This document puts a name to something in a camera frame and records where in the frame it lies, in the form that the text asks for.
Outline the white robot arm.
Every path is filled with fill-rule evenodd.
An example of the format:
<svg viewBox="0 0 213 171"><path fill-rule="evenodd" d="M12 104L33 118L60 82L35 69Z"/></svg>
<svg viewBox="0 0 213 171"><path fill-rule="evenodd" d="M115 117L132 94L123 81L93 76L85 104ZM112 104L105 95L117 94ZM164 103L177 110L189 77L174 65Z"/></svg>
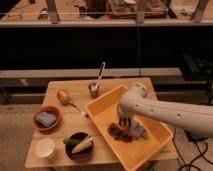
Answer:
<svg viewBox="0 0 213 171"><path fill-rule="evenodd" d="M132 83L118 102L119 124L129 125L135 115L175 125L192 133L213 138L213 106L156 101L147 98L148 90L140 82Z"/></svg>

